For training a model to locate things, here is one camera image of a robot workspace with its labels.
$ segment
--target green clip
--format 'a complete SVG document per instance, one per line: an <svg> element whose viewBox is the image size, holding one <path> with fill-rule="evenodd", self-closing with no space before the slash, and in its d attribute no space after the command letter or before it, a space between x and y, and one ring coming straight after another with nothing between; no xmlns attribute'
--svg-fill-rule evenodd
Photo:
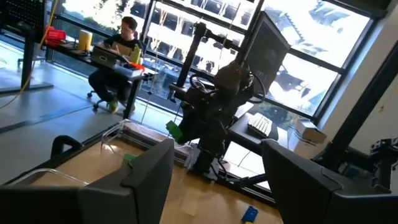
<svg viewBox="0 0 398 224"><path fill-rule="evenodd" d="M137 156L126 153L126 154L124 155L124 157L123 157L123 163L124 163L124 164L127 164L128 162L131 162L131 161L134 160L135 158L137 158Z"/></svg>
<svg viewBox="0 0 398 224"><path fill-rule="evenodd" d="M178 141L182 137L182 131L173 121L169 121L166 124L166 129L169 131L170 135Z"/></svg>

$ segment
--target orange object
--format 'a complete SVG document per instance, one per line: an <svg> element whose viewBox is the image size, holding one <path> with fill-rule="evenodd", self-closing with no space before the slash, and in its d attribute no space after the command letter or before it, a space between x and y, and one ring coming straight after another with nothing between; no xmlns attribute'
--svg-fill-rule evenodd
<svg viewBox="0 0 398 224"><path fill-rule="evenodd" d="M139 64L137 64L137 63L134 63L134 62L130 62L130 65L132 65L132 66L134 66L134 67L136 67L136 68L138 68L138 69L141 69L141 70L142 70L142 72L144 72L144 71L145 71L145 67L144 67L144 66L142 66L142 65L139 65Z"/></svg>

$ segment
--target blue object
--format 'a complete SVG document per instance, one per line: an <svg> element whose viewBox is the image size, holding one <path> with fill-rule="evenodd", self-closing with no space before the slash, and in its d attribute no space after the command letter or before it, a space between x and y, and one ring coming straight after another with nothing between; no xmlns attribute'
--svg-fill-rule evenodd
<svg viewBox="0 0 398 224"><path fill-rule="evenodd" d="M257 209L255 209L253 206L249 206L249 208L244 213L241 221L243 223L254 222L258 213L259 213L259 211Z"/></svg>

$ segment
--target white wall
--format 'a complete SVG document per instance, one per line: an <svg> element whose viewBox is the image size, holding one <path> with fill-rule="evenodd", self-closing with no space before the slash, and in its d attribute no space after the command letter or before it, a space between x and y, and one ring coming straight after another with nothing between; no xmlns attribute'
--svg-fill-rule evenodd
<svg viewBox="0 0 398 224"><path fill-rule="evenodd" d="M397 96L398 77L391 83L349 146L369 154L369 147L376 141L398 137Z"/></svg>
<svg viewBox="0 0 398 224"><path fill-rule="evenodd" d="M392 3L389 15L377 25L374 34L362 50L357 64L354 65L348 77L345 78L342 87L339 89L335 99L318 125L328 136L328 141L333 139L362 92L398 40L398 7L396 7L396 2Z"/></svg>

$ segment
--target metal stand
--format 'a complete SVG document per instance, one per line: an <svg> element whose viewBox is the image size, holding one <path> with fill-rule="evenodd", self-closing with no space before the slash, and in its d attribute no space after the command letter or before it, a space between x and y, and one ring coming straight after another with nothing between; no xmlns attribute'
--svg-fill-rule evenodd
<svg viewBox="0 0 398 224"><path fill-rule="evenodd" d="M42 89L53 87L53 85L48 84L48 83L30 85L29 75L31 75L31 72L32 72L32 61L33 61L34 49L35 49L35 40L34 39L35 39L34 32L26 32L20 87L0 88L0 94L19 93L21 91L21 89L24 87L26 82L27 82L27 84L26 84L24 91L42 90Z"/></svg>

